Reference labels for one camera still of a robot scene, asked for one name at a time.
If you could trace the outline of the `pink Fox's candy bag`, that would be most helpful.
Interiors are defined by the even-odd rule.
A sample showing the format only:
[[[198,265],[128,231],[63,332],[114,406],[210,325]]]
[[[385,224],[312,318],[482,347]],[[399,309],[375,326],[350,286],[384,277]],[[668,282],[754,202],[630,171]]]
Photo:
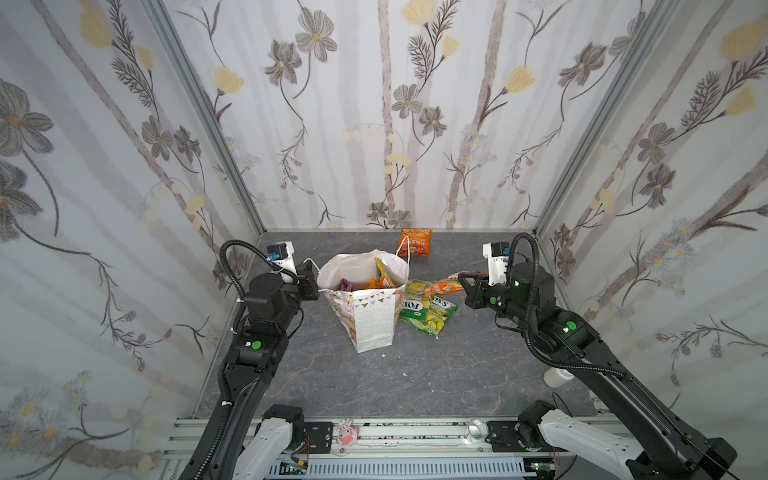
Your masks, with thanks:
[[[451,275],[447,278],[432,282],[423,290],[425,296],[434,295],[452,295],[464,291],[464,287],[458,279],[458,275]]]

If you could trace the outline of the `green Fox's candy bag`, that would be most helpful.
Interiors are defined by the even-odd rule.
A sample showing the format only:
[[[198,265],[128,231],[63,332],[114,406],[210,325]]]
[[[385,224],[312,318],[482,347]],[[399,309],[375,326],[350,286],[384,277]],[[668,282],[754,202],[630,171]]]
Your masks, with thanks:
[[[406,284],[406,297],[407,298],[431,298],[433,296],[430,288],[433,283],[431,281],[411,279]]]
[[[458,306],[438,296],[407,295],[402,302],[400,319],[422,333],[438,337]]]

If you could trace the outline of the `white paper bag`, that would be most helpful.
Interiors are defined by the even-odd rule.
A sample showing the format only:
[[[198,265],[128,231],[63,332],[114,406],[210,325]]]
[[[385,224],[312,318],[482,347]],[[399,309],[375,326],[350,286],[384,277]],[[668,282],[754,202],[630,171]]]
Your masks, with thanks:
[[[397,255],[399,237],[386,232],[311,233],[301,244],[299,257],[318,267],[321,297],[334,311],[358,353],[392,344],[402,302],[406,296],[411,257]],[[366,289],[376,279],[375,258],[380,258],[396,284],[393,289]],[[342,279],[354,290],[339,291]]]

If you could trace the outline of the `orange snack bag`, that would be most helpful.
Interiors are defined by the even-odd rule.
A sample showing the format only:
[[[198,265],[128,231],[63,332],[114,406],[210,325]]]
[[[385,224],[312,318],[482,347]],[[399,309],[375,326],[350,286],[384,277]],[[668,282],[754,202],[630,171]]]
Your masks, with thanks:
[[[376,286],[378,289],[393,289],[396,287],[395,282],[391,278],[388,270],[386,269],[385,264],[383,261],[376,257],[375,258],[375,265],[376,265]]]

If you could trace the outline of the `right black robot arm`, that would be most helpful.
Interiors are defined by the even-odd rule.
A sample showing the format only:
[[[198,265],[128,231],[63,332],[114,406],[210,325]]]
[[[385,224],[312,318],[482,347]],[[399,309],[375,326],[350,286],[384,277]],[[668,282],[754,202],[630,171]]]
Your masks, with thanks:
[[[622,479],[721,479],[737,458],[722,438],[707,438],[664,405],[577,313],[558,306],[554,277],[536,239],[517,234],[484,246],[487,273],[461,272],[468,307],[490,309],[498,327],[522,336],[545,365],[585,384],[627,428],[623,439],[538,401],[519,418],[536,442],[569,451]]]

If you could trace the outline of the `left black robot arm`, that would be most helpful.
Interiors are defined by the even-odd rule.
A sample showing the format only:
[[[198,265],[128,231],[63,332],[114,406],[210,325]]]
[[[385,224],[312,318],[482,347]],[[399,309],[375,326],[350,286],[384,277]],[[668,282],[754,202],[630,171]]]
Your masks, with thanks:
[[[242,285],[229,262],[232,247],[251,251],[267,272]],[[293,254],[289,241],[266,251],[243,240],[228,240],[220,248],[220,263],[238,294],[234,336],[217,373],[218,404],[180,474],[183,479],[264,479],[284,453],[297,469],[308,463],[311,436],[299,407],[270,407],[255,426],[254,438],[246,438],[296,332],[292,320],[303,319],[303,302],[319,297],[312,263],[296,265]]]

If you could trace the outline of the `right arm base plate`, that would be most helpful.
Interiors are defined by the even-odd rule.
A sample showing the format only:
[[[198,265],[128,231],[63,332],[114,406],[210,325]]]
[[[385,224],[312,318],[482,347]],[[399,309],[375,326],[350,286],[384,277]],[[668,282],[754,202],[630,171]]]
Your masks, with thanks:
[[[485,441],[494,453],[562,453],[563,449],[547,444],[542,435],[530,424],[517,420],[493,420],[486,423]]]

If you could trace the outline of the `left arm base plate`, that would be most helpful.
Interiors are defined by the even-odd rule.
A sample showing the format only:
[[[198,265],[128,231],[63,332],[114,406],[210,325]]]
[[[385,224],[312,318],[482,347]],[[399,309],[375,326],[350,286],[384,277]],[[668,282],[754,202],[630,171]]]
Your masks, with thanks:
[[[333,444],[334,424],[332,422],[308,422],[292,455],[330,454]]]

